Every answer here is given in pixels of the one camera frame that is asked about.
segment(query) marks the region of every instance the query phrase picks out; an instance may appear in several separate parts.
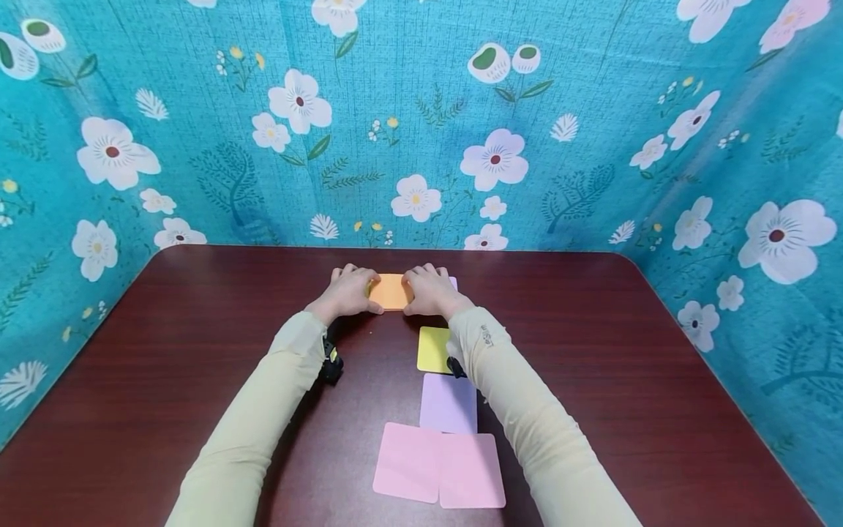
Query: fabric backdrop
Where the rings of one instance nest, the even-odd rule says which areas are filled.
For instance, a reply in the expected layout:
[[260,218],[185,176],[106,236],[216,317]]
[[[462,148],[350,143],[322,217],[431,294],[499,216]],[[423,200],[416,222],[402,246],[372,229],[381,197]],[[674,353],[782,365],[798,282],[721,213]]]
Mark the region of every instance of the fabric backdrop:
[[838,3],[6,2],[0,445],[172,245],[617,251],[843,524]]

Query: light green sleeve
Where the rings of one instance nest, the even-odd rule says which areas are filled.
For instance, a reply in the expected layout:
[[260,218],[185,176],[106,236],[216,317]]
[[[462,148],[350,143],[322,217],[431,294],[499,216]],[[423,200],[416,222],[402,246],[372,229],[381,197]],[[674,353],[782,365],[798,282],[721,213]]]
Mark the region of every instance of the light green sleeve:
[[272,453],[313,385],[325,325],[295,314],[234,397],[181,483],[166,527],[251,527]]
[[466,374],[486,397],[513,446],[548,527],[640,527],[577,422],[483,308],[448,322]]

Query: tabletop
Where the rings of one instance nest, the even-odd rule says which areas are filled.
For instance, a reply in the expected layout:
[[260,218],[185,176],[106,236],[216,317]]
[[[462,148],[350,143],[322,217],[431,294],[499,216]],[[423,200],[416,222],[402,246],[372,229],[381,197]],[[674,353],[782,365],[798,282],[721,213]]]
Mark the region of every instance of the tabletop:
[[[351,261],[446,266],[579,422],[647,527],[821,525],[634,264],[613,254],[183,245],[158,253],[0,454],[9,526],[163,525],[179,484],[283,322]],[[417,424],[421,325],[343,320],[345,373],[302,401],[257,525],[541,525],[500,424],[507,506],[445,510],[372,490],[386,422]]]

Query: paper card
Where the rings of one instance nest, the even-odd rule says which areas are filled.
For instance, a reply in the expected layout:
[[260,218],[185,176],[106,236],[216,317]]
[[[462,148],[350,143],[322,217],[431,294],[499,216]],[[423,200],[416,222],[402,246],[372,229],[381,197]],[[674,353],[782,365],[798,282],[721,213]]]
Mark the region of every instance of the paper card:
[[451,374],[448,369],[448,337],[451,330],[440,327],[422,327],[419,330],[419,350],[416,367],[423,372]]
[[369,299],[384,307],[386,311],[400,311],[413,300],[413,290],[401,283],[404,275],[383,274],[380,282],[372,284]]
[[439,432],[477,433],[477,390],[471,381],[425,374],[419,426]]
[[495,436],[444,433],[439,445],[442,508],[503,508],[507,504]]
[[417,502],[439,498],[439,437],[435,430],[387,422],[372,489]]

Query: orange card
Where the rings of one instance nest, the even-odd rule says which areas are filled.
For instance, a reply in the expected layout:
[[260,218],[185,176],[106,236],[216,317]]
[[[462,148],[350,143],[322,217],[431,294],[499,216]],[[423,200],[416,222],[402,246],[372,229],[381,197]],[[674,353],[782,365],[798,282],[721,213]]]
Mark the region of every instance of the orange card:
[[386,311],[402,310],[413,301],[413,290],[410,284],[401,283],[404,275],[380,275],[380,282],[372,284],[369,299],[377,302]]

